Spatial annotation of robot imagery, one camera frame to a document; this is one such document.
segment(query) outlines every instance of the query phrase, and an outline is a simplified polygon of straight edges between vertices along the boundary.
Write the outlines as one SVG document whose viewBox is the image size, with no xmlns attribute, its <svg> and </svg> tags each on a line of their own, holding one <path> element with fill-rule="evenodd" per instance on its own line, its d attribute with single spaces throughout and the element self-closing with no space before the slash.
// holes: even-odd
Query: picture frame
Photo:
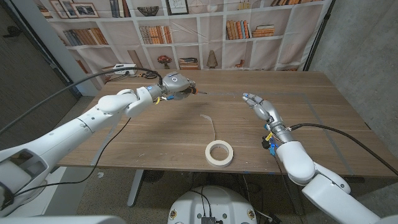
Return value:
<svg viewBox="0 0 398 224">
<path fill-rule="evenodd" d="M 71 19 L 76 19 L 78 18 L 75 11 L 73 10 L 71 3 L 73 3 L 72 0 L 59 0 L 60 4 L 62 5 L 63 9 L 67 13 L 68 17 Z"/>
<path fill-rule="evenodd" d="M 78 18 L 99 18 L 93 3 L 71 3 Z"/>
<path fill-rule="evenodd" d="M 166 0 L 169 16 L 189 14 L 187 0 Z"/>
<path fill-rule="evenodd" d="M 60 1 L 58 0 L 51 0 L 50 4 L 52 5 L 52 7 L 54 8 L 55 12 L 58 13 L 58 16 L 61 19 L 68 19 L 68 14 L 67 12 L 65 12 L 64 8 L 62 7 Z"/>
</svg>

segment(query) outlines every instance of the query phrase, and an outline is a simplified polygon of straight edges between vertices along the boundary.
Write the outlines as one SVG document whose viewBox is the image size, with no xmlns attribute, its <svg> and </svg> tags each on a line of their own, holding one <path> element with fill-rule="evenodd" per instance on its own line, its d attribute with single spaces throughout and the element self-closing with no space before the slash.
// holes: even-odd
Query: bookshelf wallpaper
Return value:
<svg viewBox="0 0 398 224">
<path fill-rule="evenodd" d="M 172 0 L 34 1 L 88 73 L 116 63 L 164 68 L 161 55 L 177 69 L 301 69 L 331 3 L 188 0 L 176 8 Z"/>
</svg>

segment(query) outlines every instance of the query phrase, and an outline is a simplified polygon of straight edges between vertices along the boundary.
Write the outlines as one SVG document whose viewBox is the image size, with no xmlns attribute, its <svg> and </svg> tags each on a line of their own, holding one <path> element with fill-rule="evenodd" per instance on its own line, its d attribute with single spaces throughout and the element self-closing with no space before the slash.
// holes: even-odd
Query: blue connector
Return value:
<svg viewBox="0 0 398 224">
<path fill-rule="evenodd" d="M 275 143 L 274 137 L 271 137 L 270 140 L 269 140 L 269 142 L 270 142 L 270 144 L 271 144 L 270 148 L 268 149 L 268 150 L 269 150 L 269 153 L 270 153 L 272 156 L 275 156 L 275 150 L 278 148 L 278 145 Z"/>
<path fill-rule="evenodd" d="M 268 150 L 269 150 L 269 153 L 270 153 L 272 156 L 275 156 L 275 149 L 274 149 L 273 146 L 271 146 Z"/>
</svg>

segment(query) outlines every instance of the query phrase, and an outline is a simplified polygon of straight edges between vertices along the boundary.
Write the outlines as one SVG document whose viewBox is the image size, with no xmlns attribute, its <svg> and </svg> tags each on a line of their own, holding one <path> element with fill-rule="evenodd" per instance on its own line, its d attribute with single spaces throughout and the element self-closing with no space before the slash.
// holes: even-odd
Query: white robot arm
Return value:
<svg viewBox="0 0 398 224">
<path fill-rule="evenodd" d="M 276 154 L 289 179 L 305 186 L 302 192 L 309 201 L 340 223 L 377 223 L 380 220 L 349 194 L 351 189 L 343 178 L 312 161 L 270 102 L 248 93 L 243 93 L 243 100 L 260 119 L 266 121 L 268 130 L 283 143 Z"/>
<path fill-rule="evenodd" d="M 140 87 L 136 94 L 122 90 L 117 95 L 104 96 L 92 109 L 44 136 L 0 151 L 0 217 L 15 210 L 34 191 L 14 197 L 15 194 L 40 186 L 52 168 L 93 133 L 117 124 L 122 114 L 138 116 L 164 95 L 183 99 L 189 95 L 184 90 L 194 87 L 194 81 L 173 72 L 163 78 L 162 85 Z"/>
</svg>

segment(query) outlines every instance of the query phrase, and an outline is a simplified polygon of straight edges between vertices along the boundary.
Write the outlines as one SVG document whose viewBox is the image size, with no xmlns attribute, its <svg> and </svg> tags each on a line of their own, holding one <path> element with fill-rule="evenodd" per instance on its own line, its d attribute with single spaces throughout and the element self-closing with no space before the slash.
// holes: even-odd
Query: vase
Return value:
<svg viewBox="0 0 398 224">
<path fill-rule="evenodd" d="M 214 50 L 211 50 L 209 53 L 209 58 L 207 59 L 207 66 L 209 68 L 216 68 L 218 65 L 216 55 L 214 54 Z"/>
</svg>

